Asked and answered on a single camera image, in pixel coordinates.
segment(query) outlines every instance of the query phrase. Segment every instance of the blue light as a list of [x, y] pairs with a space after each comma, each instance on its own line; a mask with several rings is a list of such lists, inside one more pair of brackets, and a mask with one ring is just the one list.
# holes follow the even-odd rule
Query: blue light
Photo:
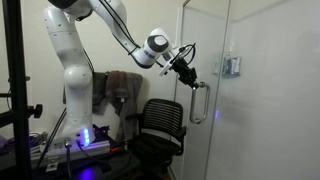
[[219, 118], [219, 110], [216, 110], [216, 115], [214, 116], [215, 119]]

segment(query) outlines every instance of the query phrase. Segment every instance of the chair armrest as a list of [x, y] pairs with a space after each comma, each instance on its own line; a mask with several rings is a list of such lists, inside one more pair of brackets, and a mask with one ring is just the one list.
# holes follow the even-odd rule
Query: chair armrest
[[186, 135], [186, 133], [187, 133], [187, 126], [183, 126], [181, 127], [180, 131], [174, 134], [174, 136], [176, 137], [177, 140], [181, 141], [183, 140], [183, 137]]
[[184, 136], [187, 134], [187, 127], [181, 127], [180, 131], [175, 133], [175, 138], [181, 143], [180, 150], [175, 154], [176, 156], [181, 156], [184, 152]]
[[126, 120], [133, 120], [133, 119], [141, 119], [142, 113], [137, 113], [137, 114], [131, 114], [129, 116], [126, 116]]

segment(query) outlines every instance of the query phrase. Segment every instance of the floor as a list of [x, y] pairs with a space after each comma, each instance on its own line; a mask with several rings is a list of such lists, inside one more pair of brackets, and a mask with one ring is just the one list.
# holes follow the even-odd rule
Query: floor
[[[136, 172], [132, 173], [128, 180], [149, 180], [150, 178], [144, 178], [143, 172], [137, 170]], [[152, 180], [171, 180], [168, 173], [158, 173], [156, 174], [156, 177], [153, 177]]]

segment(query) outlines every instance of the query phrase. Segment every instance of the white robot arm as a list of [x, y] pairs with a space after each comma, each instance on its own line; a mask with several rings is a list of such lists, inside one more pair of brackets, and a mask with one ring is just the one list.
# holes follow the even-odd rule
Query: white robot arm
[[66, 121], [53, 142], [63, 147], [65, 138], [88, 146], [94, 140], [92, 130], [92, 71], [81, 44], [75, 22], [94, 11], [108, 25], [114, 37], [141, 68], [150, 68], [160, 56], [166, 61], [160, 75], [173, 69], [179, 80], [197, 88], [196, 72], [183, 56], [187, 47], [173, 47], [168, 35], [160, 28], [151, 32], [143, 46], [137, 45], [126, 28], [126, 9], [120, 0], [49, 0], [54, 7], [44, 11], [45, 23], [54, 49], [65, 68]]

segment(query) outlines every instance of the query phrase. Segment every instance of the glass panel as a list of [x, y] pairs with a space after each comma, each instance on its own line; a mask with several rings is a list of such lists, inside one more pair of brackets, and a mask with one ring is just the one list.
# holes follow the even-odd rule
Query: glass panel
[[320, 1], [232, 0], [207, 179], [319, 179]]
[[[184, 124], [188, 126], [184, 155], [175, 158], [171, 166], [177, 179], [205, 179], [207, 173], [228, 9], [229, 1], [226, 0], [190, 1], [184, 8], [182, 44], [196, 43], [196, 56], [191, 67], [196, 68], [198, 83], [208, 84], [211, 93], [206, 120], [202, 124], [192, 124], [189, 120], [192, 90], [180, 82], [177, 85], [176, 101], [184, 106]], [[205, 94], [205, 88], [197, 90], [196, 118], [203, 117]]]

